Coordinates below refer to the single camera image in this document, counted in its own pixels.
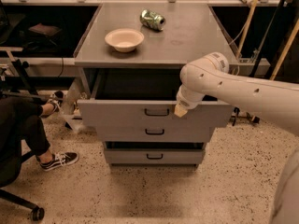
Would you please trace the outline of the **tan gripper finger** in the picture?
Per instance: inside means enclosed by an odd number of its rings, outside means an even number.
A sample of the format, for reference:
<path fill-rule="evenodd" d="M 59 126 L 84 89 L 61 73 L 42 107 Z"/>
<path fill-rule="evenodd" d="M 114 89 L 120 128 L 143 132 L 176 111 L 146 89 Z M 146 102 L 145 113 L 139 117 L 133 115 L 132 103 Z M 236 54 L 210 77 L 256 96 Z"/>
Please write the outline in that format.
<path fill-rule="evenodd" d="M 174 114 L 178 116 L 179 118 L 185 116 L 187 114 L 188 110 L 184 108 L 182 105 L 175 105 Z"/>

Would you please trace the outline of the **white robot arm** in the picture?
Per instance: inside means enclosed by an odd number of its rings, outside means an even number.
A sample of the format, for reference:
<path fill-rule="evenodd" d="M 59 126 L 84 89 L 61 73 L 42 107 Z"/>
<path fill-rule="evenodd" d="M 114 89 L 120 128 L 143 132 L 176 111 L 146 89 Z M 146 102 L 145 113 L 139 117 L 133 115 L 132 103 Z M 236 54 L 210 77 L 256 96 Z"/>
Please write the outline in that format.
<path fill-rule="evenodd" d="M 175 106 L 179 117 L 209 95 L 299 135 L 298 84 L 231 75 L 226 57 L 219 52 L 186 63 L 180 80 Z M 280 175 L 269 224 L 299 224 L 299 148 Z"/>

